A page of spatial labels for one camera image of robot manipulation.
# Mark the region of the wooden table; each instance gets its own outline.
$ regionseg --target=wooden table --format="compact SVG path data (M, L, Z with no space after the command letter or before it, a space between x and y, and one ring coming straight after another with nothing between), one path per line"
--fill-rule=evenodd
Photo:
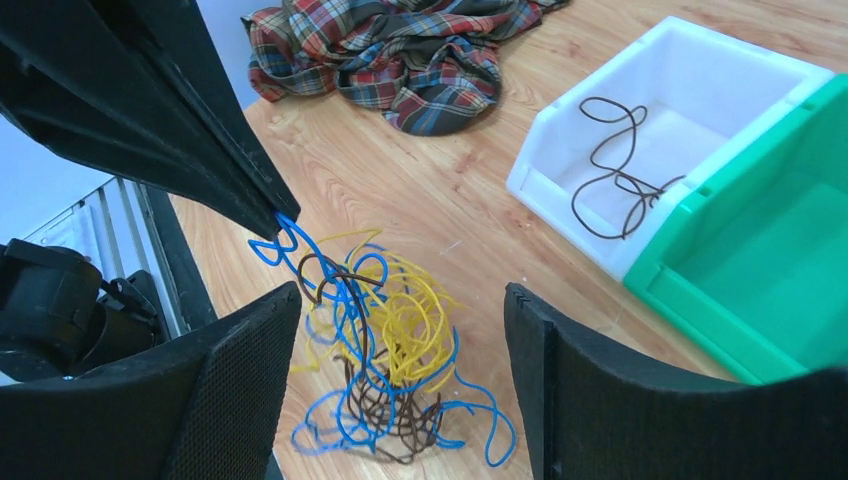
M247 118L303 206L299 224L315 237L380 227L384 246L421 264L469 308L457 313L459 368L487 386L519 431L512 459L483 460L490 428L484 412L459 411L446 435L462 450L431 449L411 466L363 456L302 456L289 436L323 393L338 388L338 367L292 374L275 452L289 479L530 478L503 333L507 282L521 282L576 320L668 363L718 377L721 367L608 278L505 190L534 115L668 15L810 61L848 70L848 2L841 0L575 0L544 24L504 45L501 104L466 131L418 138L338 94L251 106ZM258 260L252 235L209 209L174 200L219 315L290 280ZM305 335L293 361L303 363ZM467 392L449 384L445 392ZM505 448L505 428L493 455Z

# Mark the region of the white bin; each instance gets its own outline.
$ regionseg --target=white bin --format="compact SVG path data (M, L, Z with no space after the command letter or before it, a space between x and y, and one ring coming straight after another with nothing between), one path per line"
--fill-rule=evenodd
M689 192L833 76L830 70L668 17L539 112L507 189L620 281ZM633 231L623 239L591 233L572 210L581 185L609 174L590 163L593 149L629 125L584 115L581 102L594 96L629 109L647 108L625 174L655 187L685 176L651 202L633 230L642 218L637 207L629 224ZM626 116L600 101L587 103L585 109L598 117ZM634 112L637 121L641 113ZM596 163L620 166L631 142L629 133L608 142ZM597 234L621 234L628 212L639 201L621 188L632 192L632 185L626 177L596 181L579 191L574 207ZM643 185L642 190L649 189Z

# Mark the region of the loop of blue string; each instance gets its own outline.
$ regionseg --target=loop of blue string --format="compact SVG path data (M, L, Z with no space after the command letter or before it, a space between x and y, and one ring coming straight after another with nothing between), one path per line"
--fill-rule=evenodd
M335 287L334 292L324 292L322 302L322 307L320 308L331 308L332 309L332 317L333 317L333 326L335 328L335 335L331 338L323 337L315 332L315 329L312 326L311 315L307 315L305 319L305 328L307 334L312 337L313 341L326 346L332 346L337 342L343 342L344 346L353 353L357 359L360 361L360 365L363 365L365 375L355 375L348 385L345 388L333 390L319 398L309 409L306 411L306 415L304 416L303 421L295 427L292 431L291 442L294 445L295 449L305 455L321 455L323 453L327 453L335 450L348 450L356 447L367 447L372 454L376 453L377 441L381 438L387 436L389 434L389 428L383 428L375 430L372 426L366 421L364 414L354 416L349 413L344 412L344 406L346 405L348 397L352 394L353 389L355 388L356 382L365 380L369 383L371 389L373 389L378 394L384 394L389 397L387 404L389 407L389 418L388 425L393 425L396 421L397 411L396 411L396 399L399 395L408 394L410 392L415 392L418 388L423 385L428 384L433 381L435 378L440 376L445 372L446 369L450 368L452 365L456 363L456 358L459 355L460 351L460 341L459 334L456 331L456 328L453 328L453 339L454 339L454 349L453 354L450 359L441 367L439 370L434 372L427 378L422 379L420 382L416 383L413 386L408 386L404 388L398 388L391 384L388 379L385 377L383 372L375 366L372 361L374 360L374 356L376 355L376 341L374 338L374 333L371 329L366 325L366 322L363 322L361 318L359 318L359 311L356 308L357 299L359 299L360 304L365 309L366 317L369 315L368 310L369 307L375 307L377 304L374 300L367 298L367 292L362 291L359 287L358 282L351 282L351 289L348 289L345 285L344 281L341 278L332 278L332 275L336 273L335 269L332 265L330 265L326 260L324 255L321 253L321 250L318 248L317 243L309 237L295 222L287 218L285 215L281 213L276 214L277 221L280 224L283 232L289 238L289 246L283 246L280 243L279 238L275 238L273 242L265 242L261 240L248 240L248 244L250 245L253 252L266 264L276 267L282 263L285 263L286 266L291 270L291 272L297 275L297 267L295 263L290 258L290 254L297 251L300 244L298 243L298 237L306 243L306 245L317 255L317 259L321 266L321 272L325 278L328 278L328 284ZM377 244L366 244L366 247L371 248L372 252L366 253L362 255L356 263L351 268L351 271L348 272L344 266L340 266L345 270L345 273L356 273L360 266L368 261L374 260L378 261L383 266L383 274L381 283L385 283L386 279L389 275L389 267L388 260L383 256L382 252L385 252L385 249ZM275 254L274 258L271 258L266 254ZM350 259L354 251L351 250L347 256L345 257L345 264L350 265ZM308 279L304 278L304 285L310 290L316 290L317 286L310 282ZM380 292L380 287L373 288L374 294L385 301L387 298L385 294ZM346 335L344 335L344 329L346 327L350 327L352 332L356 332L358 334L352 335L354 341L351 343ZM361 334L364 333L368 337L368 351L363 352L362 342L360 341ZM441 420L441 417L450 410L461 409L466 412L474 415L476 411L482 410L492 414L492 427L489 431L489 436L486 441L485 446L485 457L486 463L490 467L498 467L502 465L514 452L517 438L515 427L512 422L498 409L497 401L495 400L494 395L484 387L479 385L475 385L473 383L467 382L463 379L458 369L454 368L454 377L456 380L465 387L471 388L473 390L477 390L485 394L490 405L484 405L480 403L466 402L462 400L450 400L442 402L439 406L438 420ZM329 405L330 413L329 421L333 423L332 427L320 427L319 421L316 418L318 415L316 411L318 411L322 406ZM493 461L491 458L491 448L492 442L495 438L495 433L497 432L498 425L503 421L507 428L510 431L511 441L510 445L507 448L507 451L504 455L498 459L497 461ZM432 431L431 432L435 438L435 445L444 448L444 449L460 449L465 446L465 442L461 440L450 440L442 437L439 432ZM304 446L299 440L302 436L306 435L311 438L312 443L314 443L315 447L307 447Z

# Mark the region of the brown string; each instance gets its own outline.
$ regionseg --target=brown string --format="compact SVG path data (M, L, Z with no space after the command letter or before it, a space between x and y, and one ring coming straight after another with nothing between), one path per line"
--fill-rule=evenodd
M354 303L356 304L359 318L362 321L362 349L364 352L367 352L368 332L365 320L365 308L362 305L362 300L359 296L353 294L354 290L351 281L358 280L378 287L383 286L383 283L362 275L345 272L336 262L325 255L323 256L324 261L333 268L334 273L324 278L321 283L318 284L315 289L316 294L313 296L312 292L306 288L306 279L304 278L303 272L304 265L311 258L318 258L318 255L315 253L305 255L300 260L297 267L297 284L303 291L304 296L306 296L312 303L320 305L326 284L332 279L340 278L344 282L348 291L351 292L351 297L353 297ZM387 353L388 348L383 348L375 355L374 359L379 359ZM356 375L356 367L348 358L337 355L333 358L333 360L341 361L343 363L345 382L347 384L350 384L350 382L354 380L354 376L356 376L355 388L347 397L346 406L348 414L354 418L364 419L375 432L385 433L387 436L399 438L401 443L409 450L408 453L394 455L381 447L376 447L376 451L379 455L389 459L390 461L408 465L412 463L416 455L422 453L428 447L436 443L436 434L442 425L441 394L437 394L435 403L426 409L422 409L421 406L418 405L418 402L416 402L414 394L417 390L415 389L410 389L407 393L395 395L394 424L389 425L389 417L391 416L391 397L383 391L379 391L375 397L372 393L372 390L374 389L372 382L373 384L381 387L388 388L389 385L385 385L383 380L381 380L377 375L374 375L374 378L371 378L369 381L369 378L365 377L367 375L367 371L364 363L359 375ZM386 381L391 382L388 369L383 366L380 366L379 368ZM402 382L401 385L394 385L393 387L400 390L407 390L411 386L412 385L408 382Z
M604 118L594 116L594 115L592 115L592 114L590 114L589 112L586 111L586 103L588 103L590 101L600 101L600 102L604 102L604 103L613 105L617 108L620 108L622 111L624 111L624 115L617 117L617 118L613 118L613 119L604 119ZM586 115L587 117L591 118L592 120L595 120L595 121L601 122L601 123L613 124L613 123L621 122L621 121L626 120L626 119L630 120L630 126L628 126L627 128L624 128L622 130L619 130L618 132L616 132L616 133L610 135L609 137L607 137L606 139L604 139L601 143L598 144L598 146L595 147L594 150L592 150L592 153L589 154L589 161L592 163L592 165L594 165L597 168L600 168L601 170L606 170L607 173L601 175L600 177L589 180L588 182L580 185L580 187L578 187L577 190L574 191L574 195L572 195L572 197L571 197L571 211L574 213L574 216L577 218L577 221L579 221L583 225L583 227L586 228L586 230L588 230L593 235L600 237L600 238L603 238L603 239L607 239L607 240L622 239L622 240L624 240L625 238L627 238L627 236L629 236L630 234L635 232L636 229L639 228L642 225L642 222L645 220L645 217L648 215L648 210L654 207L654 203L657 200L659 200L660 196L667 191L668 187L670 187L675 182L684 178L685 175L680 175L678 177L674 177L671 180L669 180L668 182L660 185L659 187L655 187L655 186L651 185L650 183L645 182L644 180L640 180L640 179L624 172L624 167L626 167L627 164L630 163L630 160L633 159L633 154L636 151L636 130L640 125L642 125L642 123L648 117L648 107L646 107L644 105L639 105L636 108L634 108L633 110L630 110L629 108L625 107L624 105L622 105L622 104L620 104L620 103L618 103L614 100L610 100L608 98L589 97L589 98L586 98L585 100L583 100L582 102L580 102L580 112L582 112L583 115ZM636 119L636 113L637 112L642 113L642 118L639 119L639 120ZM607 143L609 143L613 139L618 138L619 136L624 135L628 132L632 132L631 142L630 142L630 151L628 152L627 157L625 158L624 162L618 168L607 167L607 166L601 165L601 164L599 164L598 162L595 161L595 156L598 154L598 152L604 146L606 146ZM590 185L593 185L597 182L601 182L601 181L606 180L606 179L611 178L611 177L614 177L613 183L616 187L620 188L621 190L624 190L627 193L633 194L634 196L637 197L636 203L633 205L633 207L627 213L627 217L624 220L624 225L622 226L621 233L616 234L616 235L603 234L603 233L600 233L600 232L594 230L592 227L589 226L588 223L586 223L586 221L580 216L580 213L577 211L577 196L580 194L580 192L582 192L583 189L585 189L586 187L588 187ZM619 183L621 181L627 182L627 184L622 185L621 183ZM634 216L636 216L637 212L639 212L639 215L637 216L637 218L634 222L633 219L634 219Z

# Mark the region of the plaid cloth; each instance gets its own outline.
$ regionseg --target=plaid cloth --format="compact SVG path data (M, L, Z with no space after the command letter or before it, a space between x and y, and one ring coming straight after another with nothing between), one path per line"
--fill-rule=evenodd
M398 129L464 128L501 91L496 42L568 0L283 0L244 17L265 99L339 90Z

